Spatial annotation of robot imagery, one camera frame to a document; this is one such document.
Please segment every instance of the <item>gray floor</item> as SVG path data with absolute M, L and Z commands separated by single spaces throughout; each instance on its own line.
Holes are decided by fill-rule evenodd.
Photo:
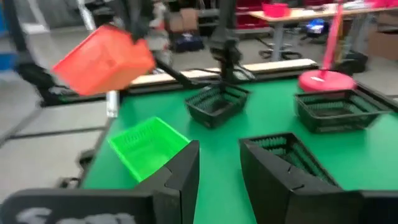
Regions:
M 33 35 L 31 46 L 38 62 L 50 68 L 69 50 L 86 37 L 85 31 L 57 32 Z M 259 63 L 264 60 L 257 52 L 262 45 L 253 40 L 240 43 L 243 63 Z M 2 51 L 11 50 L 8 40 L 0 40 Z M 323 47 L 307 44 L 298 47 L 304 57 L 320 62 Z M 382 58 L 372 58 L 369 71 L 356 75 L 356 79 L 389 95 L 398 95 L 398 63 Z M 217 66 L 208 50 L 174 56 L 177 69 L 208 68 Z M 12 73 L 0 74 L 0 134 L 9 131 L 35 108 L 38 97 L 34 90 Z M 53 108 L 40 116 L 19 134 L 64 129 L 90 128 L 105 124 L 104 103 Z M 99 132 L 67 134 L 8 141 L 0 148 L 0 202 L 9 194 L 24 188 L 51 187 L 60 176 L 74 176 L 79 170 L 75 165 L 77 154 L 93 147 Z

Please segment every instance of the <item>black basket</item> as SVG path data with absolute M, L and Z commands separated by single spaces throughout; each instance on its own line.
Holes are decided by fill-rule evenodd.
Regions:
M 186 99 L 191 117 L 208 128 L 225 123 L 242 111 L 250 92 L 228 83 L 210 85 Z
M 354 131 L 367 128 L 388 109 L 356 90 L 296 94 L 296 113 L 313 133 Z
M 338 187 L 334 178 L 322 167 L 314 155 L 304 146 L 303 142 L 293 133 L 271 134 L 247 138 L 247 140 L 272 152 L 274 155 L 302 169 L 304 172 Z

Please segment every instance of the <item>red box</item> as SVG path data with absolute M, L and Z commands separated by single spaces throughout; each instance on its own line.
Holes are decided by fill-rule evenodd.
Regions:
M 265 16 L 281 18 L 290 15 L 290 9 L 287 4 L 265 4 L 262 3 L 262 11 Z
M 133 43 L 131 34 L 101 26 L 53 67 L 80 95 L 121 90 L 155 67 L 145 40 Z

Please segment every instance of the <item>plastic basket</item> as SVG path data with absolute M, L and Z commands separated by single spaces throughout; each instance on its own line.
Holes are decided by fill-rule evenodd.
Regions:
M 81 95 L 121 90 L 155 67 L 145 40 L 132 42 L 117 27 L 96 29 L 54 66 L 54 72 Z
M 193 119 L 207 128 L 215 128 L 242 111 L 248 96 L 247 90 L 219 83 L 205 87 L 199 94 L 186 99 L 185 104 Z
M 331 185 L 338 186 L 334 178 L 322 167 L 303 142 L 293 133 L 280 133 L 247 138 L 265 150 Z
M 302 93 L 295 96 L 301 122 L 313 133 L 367 128 L 387 108 L 356 90 Z
M 265 16 L 280 18 L 290 15 L 290 9 L 287 4 L 283 3 L 275 3 L 275 4 L 266 4 L 262 3 L 262 11 Z
M 151 118 L 109 140 L 132 176 L 141 182 L 151 176 L 189 140 L 160 118 Z

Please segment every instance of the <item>green table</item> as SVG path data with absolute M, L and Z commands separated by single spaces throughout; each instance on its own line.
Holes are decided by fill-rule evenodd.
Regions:
M 244 112 L 209 130 L 193 121 L 183 103 L 197 90 L 169 91 L 126 98 L 111 123 L 84 189 L 131 189 L 137 182 L 110 148 L 107 138 L 158 116 L 189 139 L 200 141 L 200 184 L 195 223 L 256 223 L 239 161 L 238 139 L 281 132 L 295 133 L 345 190 L 398 189 L 398 116 L 385 114 L 366 131 L 312 134 L 295 115 L 297 72 L 290 78 L 241 85 L 252 92 Z M 360 88 L 390 108 L 375 91 Z

